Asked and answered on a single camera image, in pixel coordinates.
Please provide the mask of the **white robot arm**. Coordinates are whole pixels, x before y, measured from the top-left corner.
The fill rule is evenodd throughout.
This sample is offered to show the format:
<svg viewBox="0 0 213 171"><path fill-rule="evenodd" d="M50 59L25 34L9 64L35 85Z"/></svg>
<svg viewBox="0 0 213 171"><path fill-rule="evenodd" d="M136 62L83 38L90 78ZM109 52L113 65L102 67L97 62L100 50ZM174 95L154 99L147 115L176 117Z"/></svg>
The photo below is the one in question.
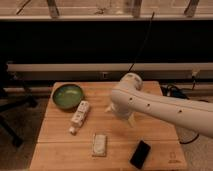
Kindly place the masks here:
<svg viewBox="0 0 213 171"><path fill-rule="evenodd" d="M213 138L213 103L146 93L135 73L125 74L109 97L108 110L118 118L128 120L136 111Z"/></svg>

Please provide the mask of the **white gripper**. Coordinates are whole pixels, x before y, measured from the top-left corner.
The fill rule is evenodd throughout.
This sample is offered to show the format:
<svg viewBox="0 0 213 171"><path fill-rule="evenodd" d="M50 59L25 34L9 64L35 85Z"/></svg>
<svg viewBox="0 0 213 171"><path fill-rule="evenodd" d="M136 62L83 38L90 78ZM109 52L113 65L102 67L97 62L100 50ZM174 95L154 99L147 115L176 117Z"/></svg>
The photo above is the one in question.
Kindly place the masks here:
<svg viewBox="0 0 213 171"><path fill-rule="evenodd" d="M131 127L136 125L135 117L132 115L133 111L129 108L122 107L112 103L105 109L105 113L113 112L118 118L128 120L128 123Z"/></svg>

